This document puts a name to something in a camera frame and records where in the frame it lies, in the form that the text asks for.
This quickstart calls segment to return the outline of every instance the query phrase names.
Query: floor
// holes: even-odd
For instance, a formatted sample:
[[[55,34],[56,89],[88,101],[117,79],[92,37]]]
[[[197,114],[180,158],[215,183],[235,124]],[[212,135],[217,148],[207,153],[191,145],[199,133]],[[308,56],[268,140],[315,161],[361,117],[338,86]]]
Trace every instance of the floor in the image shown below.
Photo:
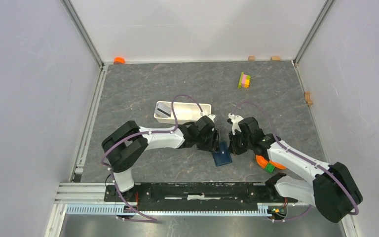
[[[289,207],[288,218],[305,207]],[[295,221],[271,224],[265,217],[157,216],[159,224],[127,223],[107,215],[66,215],[62,237],[167,236],[167,237],[342,237],[342,224],[327,221],[313,209]]]
[[[249,88],[237,88],[241,72],[251,76]],[[101,142],[108,135],[128,120],[144,127],[168,127],[153,118],[155,103],[171,101],[182,93],[212,105],[216,128],[227,143],[231,129],[227,115],[235,104],[248,99],[262,104],[283,140],[323,160],[316,128],[290,61],[110,65],[81,182],[104,182],[108,171],[100,165]],[[251,105],[243,105],[236,114],[255,117],[265,133],[271,132],[261,112]],[[253,152],[232,155],[232,159],[231,164],[215,167],[211,153],[195,147],[157,149],[144,152],[132,172],[135,182],[265,181],[271,176],[256,164]]]

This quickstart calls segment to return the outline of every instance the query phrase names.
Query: purple cable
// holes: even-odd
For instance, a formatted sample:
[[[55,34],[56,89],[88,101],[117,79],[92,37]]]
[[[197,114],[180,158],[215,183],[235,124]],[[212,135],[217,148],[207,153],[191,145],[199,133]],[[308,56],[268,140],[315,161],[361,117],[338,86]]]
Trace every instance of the purple cable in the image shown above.
[[[191,96],[189,95],[184,95],[184,94],[179,94],[177,96],[175,96],[173,99],[172,99],[172,103],[171,103],[171,109],[172,109],[172,113],[174,115],[174,119],[175,119],[175,127],[170,130],[170,131],[164,131],[164,130],[155,130],[155,131],[151,131],[152,133],[171,133],[171,132],[174,132],[178,129],[178,119],[176,118],[176,115],[175,115],[175,111],[174,111],[174,100],[179,97],[179,96],[186,96],[188,98],[190,98],[191,100],[193,100],[197,105],[198,107],[200,108],[201,112],[203,112],[200,104],[198,102],[196,102],[196,100],[194,100],[194,98],[192,98]],[[106,151],[104,153],[104,155],[101,157],[101,164],[110,168],[110,172],[111,172],[111,176],[113,177],[113,180],[114,180],[114,185],[115,185],[115,188],[117,190],[117,193],[119,195],[119,197],[121,198],[121,200],[132,210],[134,211],[135,213],[143,216],[143,217],[146,217],[148,218],[149,220],[134,220],[134,219],[124,219],[124,221],[133,221],[133,222],[149,222],[149,223],[155,223],[157,222],[157,219],[153,218],[153,217],[150,217],[148,215],[145,215],[143,214],[142,212],[136,210],[135,208],[133,208],[128,202],[127,200],[123,197],[123,195],[121,194],[121,192],[119,191],[120,189],[118,188],[118,184],[117,184],[117,181],[115,180],[115,177],[114,177],[114,171],[111,169],[111,166],[107,163],[104,162],[105,158],[108,156],[109,153],[111,153],[115,148],[117,148],[119,145],[123,144],[125,141],[127,140],[130,140],[131,138],[133,137],[137,137],[137,136],[140,136],[140,135],[144,135],[144,134],[149,134],[150,131],[145,131],[145,132],[138,132],[138,133],[134,133],[134,134],[131,134],[130,136],[127,136],[123,139],[121,139],[120,141],[118,141],[117,143],[115,143],[111,148],[108,149],[108,151]]]
[[[306,209],[305,212],[303,212],[302,214],[298,215],[298,216],[295,216],[295,217],[291,217],[291,218],[288,218],[288,219],[284,219],[284,220],[273,220],[273,222],[279,222],[279,223],[282,223],[282,222],[286,222],[286,221],[294,221],[296,219],[299,219],[299,218],[302,218],[304,217],[306,214],[308,214],[311,210],[312,210],[313,206],[310,205],[308,206],[308,208]]]
[[[345,186],[343,186],[343,184],[331,173],[329,172],[328,170],[326,170],[325,168],[323,168],[322,166],[320,165],[316,165],[317,163],[312,161],[312,160],[309,160],[308,158],[304,157],[303,155],[301,154],[298,154],[297,152],[295,151],[292,151],[292,150],[289,150],[286,146],[284,146],[278,139],[277,139],[277,134],[276,134],[276,131],[273,127],[273,124],[272,124],[272,121],[270,119],[270,116],[268,115],[268,113],[262,108],[262,106],[260,104],[257,104],[257,103],[254,103],[254,102],[251,102],[251,101],[242,101],[240,102],[232,111],[231,113],[234,114],[234,111],[240,107],[242,104],[251,104],[251,105],[254,105],[256,106],[259,110],[261,110],[262,114],[265,116],[266,120],[268,120],[268,123],[269,123],[269,127],[271,128],[271,132],[272,132],[272,135],[274,136],[274,139],[276,140],[276,142],[282,147],[284,148],[286,151],[290,152],[291,154],[294,154],[295,156],[297,156],[298,158],[302,159],[302,160],[305,160],[306,162],[309,162],[310,164],[316,166],[317,168],[323,170],[323,172],[325,172],[329,177],[331,177],[331,179],[334,180],[334,182],[341,188],[341,190],[345,193],[345,195],[348,197],[349,201],[351,202],[352,206],[354,207],[355,209],[355,212],[350,212],[349,215],[353,215],[353,216],[356,216],[358,215],[359,213],[359,210],[358,210],[358,205],[357,203],[354,201],[354,198],[352,198],[351,194],[349,194],[348,190],[346,190]]]

